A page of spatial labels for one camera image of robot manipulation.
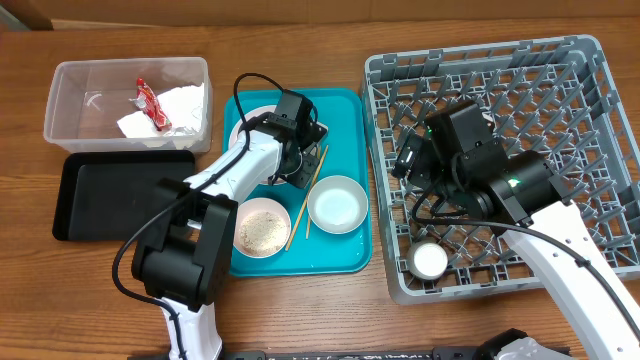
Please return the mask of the small pink bowl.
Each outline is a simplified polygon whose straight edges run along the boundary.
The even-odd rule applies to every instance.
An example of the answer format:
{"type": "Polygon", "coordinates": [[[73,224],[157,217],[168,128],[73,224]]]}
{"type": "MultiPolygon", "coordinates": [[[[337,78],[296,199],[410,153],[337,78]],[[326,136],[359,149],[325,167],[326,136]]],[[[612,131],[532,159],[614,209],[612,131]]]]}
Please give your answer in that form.
{"type": "Polygon", "coordinates": [[[291,235],[287,210],[269,198],[253,198],[238,208],[234,248],[254,259],[264,259],[281,251],[291,235]]]}

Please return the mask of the white cup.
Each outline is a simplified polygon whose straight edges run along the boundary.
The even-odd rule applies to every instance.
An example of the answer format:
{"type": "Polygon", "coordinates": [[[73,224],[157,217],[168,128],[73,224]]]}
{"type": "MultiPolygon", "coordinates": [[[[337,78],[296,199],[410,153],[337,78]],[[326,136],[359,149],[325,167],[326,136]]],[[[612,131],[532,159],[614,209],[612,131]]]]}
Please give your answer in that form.
{"type": "Polygon", "coordinates": [[[406,260],[409,272],[422,280],[440,278],[448,266],[448,256],[444,248],[427,241],[413,244],[409,248],[406,260]]]}

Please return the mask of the white napkin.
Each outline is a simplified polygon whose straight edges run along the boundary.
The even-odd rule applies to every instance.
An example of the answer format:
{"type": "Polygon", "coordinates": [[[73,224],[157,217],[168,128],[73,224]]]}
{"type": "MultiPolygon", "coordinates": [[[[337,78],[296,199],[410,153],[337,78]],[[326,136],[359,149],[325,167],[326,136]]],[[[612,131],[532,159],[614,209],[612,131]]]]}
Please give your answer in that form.
{"type": "Polygon", "coordinates": [[[141,110],[117,121],[127,138],[192,136],[200,132],[203,121],[204,86],[176,87],[157,96],[161,109],[171,122],[168,130],[159,131],[141,110]]]}

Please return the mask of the red snack wrapper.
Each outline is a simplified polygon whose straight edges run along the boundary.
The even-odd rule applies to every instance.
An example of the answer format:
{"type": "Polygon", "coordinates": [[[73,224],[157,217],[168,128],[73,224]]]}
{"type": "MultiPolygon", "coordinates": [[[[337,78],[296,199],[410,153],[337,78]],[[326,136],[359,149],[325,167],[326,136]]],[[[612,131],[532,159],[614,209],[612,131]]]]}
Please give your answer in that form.
{"type": "Polygon", "coordinates": [[[136,97],[132,99],[132,102],[151,121],[157,131],[168,131],[172,127],[158,97],[140,77],[136,79],[136,97]]]}

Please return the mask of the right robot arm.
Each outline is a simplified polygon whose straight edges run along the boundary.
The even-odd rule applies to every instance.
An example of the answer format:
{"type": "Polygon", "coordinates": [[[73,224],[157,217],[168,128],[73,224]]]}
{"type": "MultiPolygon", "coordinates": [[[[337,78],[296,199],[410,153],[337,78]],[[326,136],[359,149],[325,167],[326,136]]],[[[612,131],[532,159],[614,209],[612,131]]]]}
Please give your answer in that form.
{"type": "Polygon", "coordinates": [[[508,156],[472,100],[433,113],[424,127],[406,131],[391,171],[422,191],[411,219],[489,228],[539,278],[591,358],[638,358],[639,305],[546,158],[508,156]]]}

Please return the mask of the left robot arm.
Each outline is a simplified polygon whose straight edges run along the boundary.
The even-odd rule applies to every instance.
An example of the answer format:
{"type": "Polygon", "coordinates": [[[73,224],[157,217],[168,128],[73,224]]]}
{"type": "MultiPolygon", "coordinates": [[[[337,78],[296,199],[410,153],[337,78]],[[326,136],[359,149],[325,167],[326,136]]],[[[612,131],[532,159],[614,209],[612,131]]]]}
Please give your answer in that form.
{"type": "Polygon", "coordinates": [[[169,359],[218,359],[214,299],[231,264],[239,205],[263,181],[306,187],[327,135],[303,94],[282,92],[276,108],[242,116],[234,145],[201,173],[161,180],[158,212],[131,238],[131,272],[140,300],[160,307],[170,336],[169,359]]]}

